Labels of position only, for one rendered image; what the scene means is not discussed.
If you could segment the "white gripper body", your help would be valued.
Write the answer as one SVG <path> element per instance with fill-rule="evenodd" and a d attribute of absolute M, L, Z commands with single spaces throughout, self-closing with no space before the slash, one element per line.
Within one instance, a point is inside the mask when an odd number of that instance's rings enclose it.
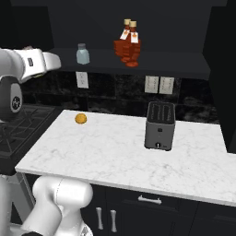
<path fill-rule="evenodd" d="M 44 73 L 59 69 L 61 67 L 61 60 L 57 54 L 43 52 L 42 57 L 43 57 Z"/>

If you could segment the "pale blue shaker grey cap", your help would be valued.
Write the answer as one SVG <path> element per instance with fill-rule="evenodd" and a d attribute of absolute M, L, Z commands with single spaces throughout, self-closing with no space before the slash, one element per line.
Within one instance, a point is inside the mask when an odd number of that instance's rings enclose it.
<path fill-rule="evenodd" d="M 79 43 L 77 45 L 77 62 L 81 65 L 87 65 L 90 62 L 89 51 L 85 43 Z"/>

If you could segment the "red-brown condiment bottle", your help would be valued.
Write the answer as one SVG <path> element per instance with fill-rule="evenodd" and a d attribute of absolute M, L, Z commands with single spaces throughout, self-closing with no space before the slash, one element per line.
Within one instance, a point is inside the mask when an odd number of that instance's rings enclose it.
<path fill-rule="evenodd" d="M 140 55 L 141 40 L 136 31 L 136 22 L 131 19 L 124 21 L 124 32 L 121 37 L 123 40 L 122 61 L 128 67 L 138 66 L 137 58 Z"/>
<path fill-rule="evenodd" d="M 130 27 L 129 27 L 130 21 L 131 21 L 130 18 L 126 18 L 124 20 L 124 30 L 120 36 L 120 39 L 113 42 L 115 54 L 120 57 L 122 62 L 124 62 L 123 47 L 124 47 L 124 44 L 126 43 L 126 40 L 130 34 Z"/>

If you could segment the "dark base cabinet run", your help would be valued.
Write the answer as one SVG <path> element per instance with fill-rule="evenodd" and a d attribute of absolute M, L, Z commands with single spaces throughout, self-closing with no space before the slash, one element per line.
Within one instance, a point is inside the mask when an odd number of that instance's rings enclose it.
<path fill-rule="evenodd" d="M 236 236 L 236 206 L 200 202 L 189 236 Z"/>

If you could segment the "orange round bun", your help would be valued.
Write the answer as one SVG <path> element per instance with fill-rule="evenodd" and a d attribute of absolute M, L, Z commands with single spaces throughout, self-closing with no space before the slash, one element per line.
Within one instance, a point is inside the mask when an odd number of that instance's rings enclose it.
<path fill-rule="evenodd" d="M 77 124 L 85 124 L 88 118 L 87 115 L 84 113 L 78 113 L 75 117 L 75 121 Z"/>

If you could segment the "black stove with grates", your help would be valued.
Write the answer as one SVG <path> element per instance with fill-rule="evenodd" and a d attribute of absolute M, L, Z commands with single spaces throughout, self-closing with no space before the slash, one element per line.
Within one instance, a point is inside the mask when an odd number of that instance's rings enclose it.
<path fill-rule="evenodd" d="M 25 174 L 15 167 L 61 112 L 53 106 L 27 104 L 16 120 L 0 124 L 0 174 L 12 188 L 12 201 L 21 221 L 33 209 L 34 199 Z"/>

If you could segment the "dark grey toaster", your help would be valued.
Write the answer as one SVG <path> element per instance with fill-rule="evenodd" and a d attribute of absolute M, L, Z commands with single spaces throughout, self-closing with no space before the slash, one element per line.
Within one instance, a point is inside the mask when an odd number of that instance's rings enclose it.
<path fill-rule="evenodd" d="M 170 151 L 175 130 L 175 106 L 169 102 L 151 101 L 147 109 L 146 148 Z"/>

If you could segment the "dark cupboard door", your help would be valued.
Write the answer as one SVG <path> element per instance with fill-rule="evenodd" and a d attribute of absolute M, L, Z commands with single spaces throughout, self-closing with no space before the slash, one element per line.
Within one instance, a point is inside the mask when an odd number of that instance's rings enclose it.
<path fill-rule="evenodd" d="M 81 215 L 85 223 L 90 227 L 93 236 L 108 236 L 107 218 L 106 218 L 106 194 L 105 188 L 92 184 L 93 197 L 88 206 L 81 209 Z M 98 229 L 98 216 L 96 207 L 101 207 L 103 230 Z"/>
<path fill-rule="evenodd" d="M 109 236 L 122 236 L 122 208 L 121 208 L 121 193 L 118 188 L 106 188 L 106 201 L 107 201 L 107 222 Z M 116 211 L 116 229 L 117 232 L 112 232 L 112 219 L 110 210 Z"/>

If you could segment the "dark drawer front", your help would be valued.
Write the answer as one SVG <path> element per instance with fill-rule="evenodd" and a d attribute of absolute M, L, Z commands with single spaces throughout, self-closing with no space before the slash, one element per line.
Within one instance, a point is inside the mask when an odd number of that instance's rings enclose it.
<path fill-rule="evenodd" d="M 149 202 L 138 201 L 137 198 L 141 195 L 149 199 L 159 198 L 162 203 L 161 205 L 157 205 Z M 187 217 L 191 217 L 197 209 L 197 203 L 193 200 L 182 199 L 166 195 L 155 195 L 137 191 L 122 190 L 121 199 L 124 203 L 135 204 L 137 206 L 142 206 L 142 207 L 151 207 L 168 213 L 175 213 Z"/>

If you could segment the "white wall outlet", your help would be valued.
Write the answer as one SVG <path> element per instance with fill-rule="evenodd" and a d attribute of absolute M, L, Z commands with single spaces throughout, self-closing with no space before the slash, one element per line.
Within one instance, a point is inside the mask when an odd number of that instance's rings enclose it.
<path fill-rule="evenodd" d="M 87 89 L 89 87 L 89 78 L 87 72 L 76 72 L 77 87 L 79 89 Z"/>

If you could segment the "white wall switch plate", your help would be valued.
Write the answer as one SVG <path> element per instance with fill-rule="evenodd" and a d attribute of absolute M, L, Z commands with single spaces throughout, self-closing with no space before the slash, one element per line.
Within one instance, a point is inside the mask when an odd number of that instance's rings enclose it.
<path fill-rule="evenodd" d="M 159 90 L 159 78 L 146 76 L 145 80 L 145 92 L 157 94 Z"/>
<path fill-rule="evenodd" d="M 159 93 L 171 95 L 173 91 L 174 78 L 173 77 L 161 77 L 159 83 Z"/>

